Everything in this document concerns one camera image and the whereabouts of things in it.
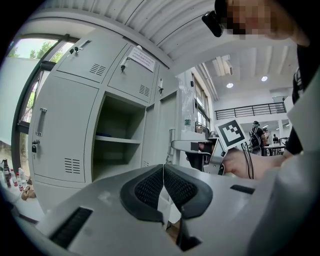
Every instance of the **metal locker cabinet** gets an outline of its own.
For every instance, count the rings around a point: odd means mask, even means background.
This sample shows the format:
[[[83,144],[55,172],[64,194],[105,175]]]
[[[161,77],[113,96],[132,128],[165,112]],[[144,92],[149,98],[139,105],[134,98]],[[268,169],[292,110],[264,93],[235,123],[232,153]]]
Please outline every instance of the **metal locker cabinet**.
[[[146,109],[142,147],[142,167],[164,164],[170,138],[181,139],[181,91],[177,90]],[[171,150],[170,160],[179,164],[179,152]]]
[[[154,102],[172,94],[179,87],[179,81],[168,68],[159,65],[159,73],[157,76]]]
[[[68,52],[57,70],[101,83],[126,45],[120,36],[96,29],[77,44],[82,50]]]
[[[36,99],[29,140],[35,175],[85,182],[84,148],[88,120],[98,89],[49,76]]]
[[[128,57],[132,49],[133,46],[131,46],[125,53],[119,63],[119,66],[114,71],[108,86],[149,103],[154,83],[154,76],[157,70],[157,63],[154,66],[154,71],[151,72],[149,69],[134,60],[127,60],[127,67],[122,72],[120,64]]]

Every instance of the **lock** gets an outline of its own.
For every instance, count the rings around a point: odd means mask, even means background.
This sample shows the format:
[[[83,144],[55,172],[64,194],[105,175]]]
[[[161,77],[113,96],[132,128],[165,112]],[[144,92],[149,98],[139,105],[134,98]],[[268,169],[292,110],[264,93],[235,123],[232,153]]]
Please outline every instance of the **lock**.
[[[37,144],[40,144],[40,140],[36,139],[32,141],[32,148],[31,148],[32,153],[37,153],[37,147],[36,147]]]

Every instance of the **glass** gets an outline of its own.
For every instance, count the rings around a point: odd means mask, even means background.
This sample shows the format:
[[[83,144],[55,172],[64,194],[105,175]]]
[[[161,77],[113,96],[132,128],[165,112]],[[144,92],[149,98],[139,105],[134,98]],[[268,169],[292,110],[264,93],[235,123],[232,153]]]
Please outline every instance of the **glass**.
[[[20,164],[25,172],[25,176],[30,177],[28,161],[28,134],[20,132]]]
[[[9,52],[9,58],[40,60],[58,40],[44,38],[20,39]]]
[[[31,121],[31,117],[32,117],[32,110],[34,108],[37,96],[39,95],[39,92],[43,86],[43,84],[45,83],[47,77],[49,76],[50,72],[49,71],[42,71],[40,73],[39,79],[35,82],[33,88],[32,88],[32,92],[30,94],[28,103],[26,105],[26,108],[24,110],[24,114],[21,117],[21,120],[30,123]]]
[[[0,164],[3,159],[8,159],[9,168],[13,168],[12,156],[11,156],[11,146],[0,140]]]
[[[74,45],[73,42],[66,42],[50,59],[51,62],[57,63],[62,56]]]

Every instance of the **backpack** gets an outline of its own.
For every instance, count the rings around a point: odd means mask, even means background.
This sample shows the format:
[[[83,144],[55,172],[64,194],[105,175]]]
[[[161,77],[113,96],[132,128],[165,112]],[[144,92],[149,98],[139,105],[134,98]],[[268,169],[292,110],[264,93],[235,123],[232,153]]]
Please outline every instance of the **backpack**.
[[[258,127],[253,127],[249,133],[250,145],[253,150],[260,148],[261,138],[257,135]]]

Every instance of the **gray cabinet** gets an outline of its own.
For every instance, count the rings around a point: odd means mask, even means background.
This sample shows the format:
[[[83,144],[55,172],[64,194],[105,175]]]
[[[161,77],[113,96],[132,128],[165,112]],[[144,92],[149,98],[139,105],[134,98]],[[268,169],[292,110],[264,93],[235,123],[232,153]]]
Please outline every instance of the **gray cabinet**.
[[[123,59],[129,56],[132,49],[133,46],[128,49]],[[126,68],[122,72],[120,64],[124,61],[123,59],[113,73],[108,86],[149,103],[157,64],[154,67],[154,72],[151,72],[131,59],[126,61]]]
[[[50,75],[36,99],[29,140],[33,172],[47,178],[85,182],[84,147],[98,89]]]
[[[142,167],[165,164],[170,139],[181,138],[181,92],[178,90],[146,109],[142,147]],[[170,160],[179,164],[177,152],[172,150]]]
[[[168,68],[160,65],[155,86],[154,102],[172,94],[178,87],[179,82],[175,75]]]
[[[127,43],[120,37],[96,29],[77,46],[58,67],[58,71],[101,83],[121,50]]]

